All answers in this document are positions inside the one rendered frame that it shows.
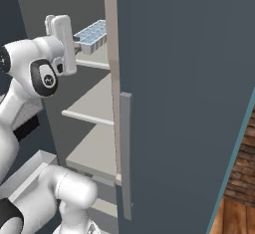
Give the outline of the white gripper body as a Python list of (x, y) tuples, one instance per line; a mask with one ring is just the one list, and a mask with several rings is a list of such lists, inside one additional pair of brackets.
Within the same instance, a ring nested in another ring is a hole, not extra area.
[(70, 17), (68, 15), (48, 15), (45, 19), (45, 26), (47, 34), (55, 36), (63, 45), (64, 75), (73, 75), (77, 71), (77, 65)]

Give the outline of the pale grey freezer shelf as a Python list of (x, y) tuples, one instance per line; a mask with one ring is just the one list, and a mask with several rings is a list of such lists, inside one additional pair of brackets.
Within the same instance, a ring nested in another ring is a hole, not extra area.
[(110, 68), (108, 59), (108, 46), (102, 45), (91, 55), (85, 55), (82, 52), (76, 55), (77, 64), (92, 68), (108, 70)]
[(114, 110), (111, 75), (105, 76), (70, 107), (63, 110), (62, 115), (92, 123), (113, 125)]
[(90, 175), (115, 181), (117, 164), (114, 127), (97, 124), (69, 154), (66, 163)]

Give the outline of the grey fridge freezer cabinet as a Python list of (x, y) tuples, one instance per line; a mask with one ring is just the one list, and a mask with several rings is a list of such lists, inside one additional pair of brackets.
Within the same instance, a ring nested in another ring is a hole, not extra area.
[[(43, 25), (46, 16), (67, 14), (72, 20), (73, 32), (78, 33), (92, 23), (105, 18), (104, 0), (19, 0), (27, 35), (30, 38), (41, 36), (45, 32)], [(66, 158), (86, 135), (97, 125), (73, 117), (65, 117), (62, 111), (70, 107), (105, 76), (108, 70), (81, 66), (77, 64), (75, 75), (59, 80), (57, 92), (44, 100), (59, 163), (65, 167), (89, 176), (99, 188), (99, 198), (89, 210), (91, 217), (102, 229), (102, 234), (119, 234), (116, 180), (109, 181), (95, 175), (82, 172), (67, 165)], [(119, 164), (116, 150), (117, 176)]]

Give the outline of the dark grey freezer door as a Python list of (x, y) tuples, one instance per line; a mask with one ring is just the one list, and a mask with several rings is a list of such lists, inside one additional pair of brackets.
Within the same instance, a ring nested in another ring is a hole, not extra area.
[(255, 0), (105, 0), (120, 138), (131, 94), (131, 220), (120, 234), (209, 234), (255, 106)]

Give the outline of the white freezer drawer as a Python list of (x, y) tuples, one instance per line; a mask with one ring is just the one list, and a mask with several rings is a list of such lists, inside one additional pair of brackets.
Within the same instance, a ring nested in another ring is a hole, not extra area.
[(7, 197), (11, 202), (16, 202), (25, 197), (37, 186), (37, 179), (42, 170), (57, 163), (56, 154), (38, 150), (0, 186), (0, 198)]

